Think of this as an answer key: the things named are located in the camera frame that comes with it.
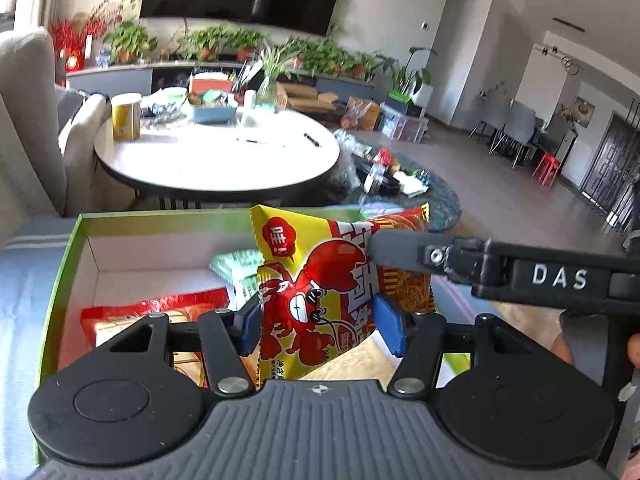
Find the yellow red lobster snack bag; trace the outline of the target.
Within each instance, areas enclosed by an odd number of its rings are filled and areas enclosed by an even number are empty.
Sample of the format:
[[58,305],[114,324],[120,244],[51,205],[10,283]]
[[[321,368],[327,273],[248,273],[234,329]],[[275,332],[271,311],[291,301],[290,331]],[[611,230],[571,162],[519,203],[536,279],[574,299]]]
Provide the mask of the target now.
[[436,309],[427,275],[377,266],[367,255],[379,230],[426,231],[426,205],[356,222],[255,206],[250,220],[264,258],[260,382],[302,378],[365,341],[375,330],[377,294],[406,312]]

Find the red cracker snack bag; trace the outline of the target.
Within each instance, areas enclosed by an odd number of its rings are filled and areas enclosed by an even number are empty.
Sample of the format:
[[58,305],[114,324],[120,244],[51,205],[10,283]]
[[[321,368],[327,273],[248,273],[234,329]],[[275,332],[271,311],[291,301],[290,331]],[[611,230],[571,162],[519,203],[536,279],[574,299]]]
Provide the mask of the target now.
[[203,313],[229,306],[227,289],[215,288],[143,300],[123,307],[84,309],[80,325],[90,344],[96,348],[148,315],[166,314],[171,323],[186,323],[195,322]]

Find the blue tray with snacks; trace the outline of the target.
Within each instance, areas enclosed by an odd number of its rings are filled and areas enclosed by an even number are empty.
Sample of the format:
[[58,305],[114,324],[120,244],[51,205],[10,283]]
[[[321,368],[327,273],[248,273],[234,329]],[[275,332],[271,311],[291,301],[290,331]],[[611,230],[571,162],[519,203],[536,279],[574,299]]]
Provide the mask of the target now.
[[221,90],[207,90],[201,94],[191,92],[188,103],[192,120],[202,125],[230,122],[238,109],[234,96]]

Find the green snack bag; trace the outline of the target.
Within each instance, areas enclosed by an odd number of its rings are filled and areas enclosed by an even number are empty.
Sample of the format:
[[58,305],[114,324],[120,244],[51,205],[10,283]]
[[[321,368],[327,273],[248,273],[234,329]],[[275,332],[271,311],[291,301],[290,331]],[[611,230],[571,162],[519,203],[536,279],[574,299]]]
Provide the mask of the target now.
[[258,292],[257,271],[264,263],[257,249],[242,249],[213,256],[209,269],[232,285],[232,309],[240,310]]

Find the red plastic stool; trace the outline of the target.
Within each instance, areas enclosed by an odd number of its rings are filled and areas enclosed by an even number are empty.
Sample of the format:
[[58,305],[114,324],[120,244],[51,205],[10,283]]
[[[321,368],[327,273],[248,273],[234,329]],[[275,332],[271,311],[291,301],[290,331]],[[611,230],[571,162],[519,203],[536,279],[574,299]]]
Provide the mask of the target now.
[[560,162],[551,154],[544,154],[532,177],[542,186],[552,187],[558,172],[560,171]]

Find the grey dining chair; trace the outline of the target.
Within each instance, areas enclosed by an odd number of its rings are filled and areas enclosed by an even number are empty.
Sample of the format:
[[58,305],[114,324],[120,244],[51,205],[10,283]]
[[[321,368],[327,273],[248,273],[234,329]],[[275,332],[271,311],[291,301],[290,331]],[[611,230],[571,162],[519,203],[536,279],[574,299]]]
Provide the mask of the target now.
[[506,140],[515,142],[518,149],[512,162],[511,169],[514,169],[522,151],[529,144],[529,141],[533,139],[535,127],[535,111],[529,106],[514,100],[511,104],[508,118],[506,118],[506,124],[496,134],[494,142],[491,143],[489,154],[492,154]]

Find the clear plastic storage bin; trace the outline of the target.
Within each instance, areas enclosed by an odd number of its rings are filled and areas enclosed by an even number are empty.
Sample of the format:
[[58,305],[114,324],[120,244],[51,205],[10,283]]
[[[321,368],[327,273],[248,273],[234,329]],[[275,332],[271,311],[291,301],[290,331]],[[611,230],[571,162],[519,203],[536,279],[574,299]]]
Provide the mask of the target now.
[[421,143],[424,136],[428,136],[427,118],[401,114],[386,103],[380,104],[380,111],[378,131],[390,140]]

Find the black marker pen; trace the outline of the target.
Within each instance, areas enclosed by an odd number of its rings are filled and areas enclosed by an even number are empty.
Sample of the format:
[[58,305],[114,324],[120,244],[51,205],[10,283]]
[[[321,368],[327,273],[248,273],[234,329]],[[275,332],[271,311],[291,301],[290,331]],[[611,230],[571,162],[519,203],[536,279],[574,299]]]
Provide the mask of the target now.
[[307,139],[316,148],[321,148],[320,143],[318,141],[314,140],[314,138],[310,134],[304,133],[304,137],[305,137],[305,139]]

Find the tall potted plant white pot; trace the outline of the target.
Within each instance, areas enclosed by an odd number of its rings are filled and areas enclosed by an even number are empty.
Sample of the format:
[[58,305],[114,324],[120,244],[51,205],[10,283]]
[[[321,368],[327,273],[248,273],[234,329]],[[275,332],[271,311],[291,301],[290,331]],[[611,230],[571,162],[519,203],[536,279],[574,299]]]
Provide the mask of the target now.
[[421,90],[423,86],[431,84],[432,74],[426,66],[421,68],[411,67],[414,56],[420,52],[435,54],[432,48],[410,47],[408,60],[404,64],[401,64],[396,58],[391,58],[390,56],[383,58],[380,56],[382,72],[390,73],[390,92],[388,92],[388,95],[391,98],[408,103],[412,100],[412,96]]

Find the blue striped cloth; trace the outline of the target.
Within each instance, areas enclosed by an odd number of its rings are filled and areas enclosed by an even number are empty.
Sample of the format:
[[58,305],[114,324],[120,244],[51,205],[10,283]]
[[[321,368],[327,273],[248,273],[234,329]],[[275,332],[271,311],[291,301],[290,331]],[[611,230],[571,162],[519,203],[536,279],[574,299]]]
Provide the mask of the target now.
[[42,331],[52,288],[76,220],[48,216],[24,223],[1,245],[1,477],[36,468],[27,420],[37,389]]

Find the cardboard box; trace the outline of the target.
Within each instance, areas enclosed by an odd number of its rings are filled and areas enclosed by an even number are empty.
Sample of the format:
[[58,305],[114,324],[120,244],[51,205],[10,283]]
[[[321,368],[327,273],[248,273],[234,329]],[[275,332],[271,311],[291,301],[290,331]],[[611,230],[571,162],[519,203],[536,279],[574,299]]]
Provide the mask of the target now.
[[318,92],[304,84],[277,83],[277,104],[281,108],[299,113],[332,113],[336,110],[338,95],[333,92]]

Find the yellow tin can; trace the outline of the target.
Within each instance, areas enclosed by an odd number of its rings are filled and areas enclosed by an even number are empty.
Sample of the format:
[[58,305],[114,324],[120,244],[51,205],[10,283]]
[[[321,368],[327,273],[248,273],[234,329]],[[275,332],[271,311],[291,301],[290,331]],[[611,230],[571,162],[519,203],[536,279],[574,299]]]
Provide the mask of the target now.
[[111,98],[112,133],[115,142],[129,142],[140,138],[141,130],[140,93],[122,93]]

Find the glass vase with plant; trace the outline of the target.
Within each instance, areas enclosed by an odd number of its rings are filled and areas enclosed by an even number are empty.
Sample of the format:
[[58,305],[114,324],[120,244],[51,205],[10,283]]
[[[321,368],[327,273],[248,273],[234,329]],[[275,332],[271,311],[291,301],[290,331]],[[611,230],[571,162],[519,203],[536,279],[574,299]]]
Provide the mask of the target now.
[[262,70],[262,83],[256,92],[256,104],[276,107],[278,102],[278,79],[290,78],[294,58],[285,46],[265,44],[259,51],[257,62]]

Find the grey sofa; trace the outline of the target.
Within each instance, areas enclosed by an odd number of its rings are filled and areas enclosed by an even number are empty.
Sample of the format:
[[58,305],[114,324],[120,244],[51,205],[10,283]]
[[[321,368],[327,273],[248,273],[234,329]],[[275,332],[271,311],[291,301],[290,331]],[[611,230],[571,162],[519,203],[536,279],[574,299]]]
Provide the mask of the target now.
[[105,205],[94,141],[111,103],[55,83],[42,27],[1,34],[1,238],[37,216],[75,217]]

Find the red flower decoration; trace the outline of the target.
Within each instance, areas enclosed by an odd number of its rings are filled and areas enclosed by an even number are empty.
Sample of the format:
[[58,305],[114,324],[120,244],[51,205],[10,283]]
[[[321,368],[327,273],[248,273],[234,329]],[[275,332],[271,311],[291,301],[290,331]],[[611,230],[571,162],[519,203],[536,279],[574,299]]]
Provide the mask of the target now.
[[56,56],[66,73],[78,72],[91,58],[94,40],[102,39],[122,20],[122,6],[103,0],[89,12],[71,18],[54,18],[48,27]]

